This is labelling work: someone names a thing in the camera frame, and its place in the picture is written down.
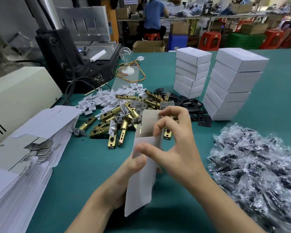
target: light bulb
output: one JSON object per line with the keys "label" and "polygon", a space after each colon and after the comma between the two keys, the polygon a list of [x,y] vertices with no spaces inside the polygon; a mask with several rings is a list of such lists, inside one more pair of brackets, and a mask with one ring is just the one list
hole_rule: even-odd
{"label": "light bulb", "polygon": [[121,70],[122,74],[127,74],[127,75],[133,74],[135,70],[130,67],[130,62],[132,59],[132,51],[127,47],[123,47],[120,50],[120,58],[124,61],[124,68]]}

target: hand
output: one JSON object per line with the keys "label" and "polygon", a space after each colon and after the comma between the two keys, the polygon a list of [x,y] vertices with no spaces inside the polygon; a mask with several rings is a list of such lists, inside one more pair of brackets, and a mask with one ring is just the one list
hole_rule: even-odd
{"label": "hand", "polygon": [[[179,106],[168,106],[159,115],[164,117],[154,125],[153,135],[160,135],[161,129],[166,127],[171,130],[175,145],[169,151],[162,151],[148,143],[141,143],[136,147],[137,151],[152,158],[187,189],[191,187],[190,182],[197,178],[209,177],[195,145],[188,110]],[[179,123],[169,116],[177,117]]]}
{"label": "hand", "polygon": [[131,154],[119,169],[98,187],[93,194],[98,194],[103,204],[112,210],[121,207],[125,202],[128,180],[145,165],[146,157],[144,155],[132,159]]}

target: blue plastic crate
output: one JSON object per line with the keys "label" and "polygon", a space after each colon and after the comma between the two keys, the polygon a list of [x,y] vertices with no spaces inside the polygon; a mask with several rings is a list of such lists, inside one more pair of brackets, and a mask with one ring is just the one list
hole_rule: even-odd
{"label": "blue plastic crate", "polygon": [[185,48],[187,45],[187,35],[169,35],[167,50]]}

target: stack of white boxes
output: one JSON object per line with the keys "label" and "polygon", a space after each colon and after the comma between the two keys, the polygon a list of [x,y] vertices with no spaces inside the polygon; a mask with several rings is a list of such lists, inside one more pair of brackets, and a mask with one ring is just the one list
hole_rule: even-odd
{"label": "stack of white boxes", "polygon": [[177,49],[173,89],[189,99],[199,97],[208,75],[211,55],[192,47]]}
{"label": "stack of white boxes", "polygon": [[267,62],[267,58],[241,48],[219,49],[203,100],[212,120],[232,120]]}

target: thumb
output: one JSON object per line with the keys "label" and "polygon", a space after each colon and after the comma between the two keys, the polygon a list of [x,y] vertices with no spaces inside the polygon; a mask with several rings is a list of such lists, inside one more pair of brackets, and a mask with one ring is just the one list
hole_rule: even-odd
{"label": "thumb", "polygon": [[127,180],[146,165],[146,157],[142,154],[136,158],[129,158],[123,170],[123,176]]}
{"label": "thumb", "polygon": [[142,154],[145,154],[159,165],[163,165],[164,151],[161,149],[148,143],[141,143],[136,147],[136,150]]}

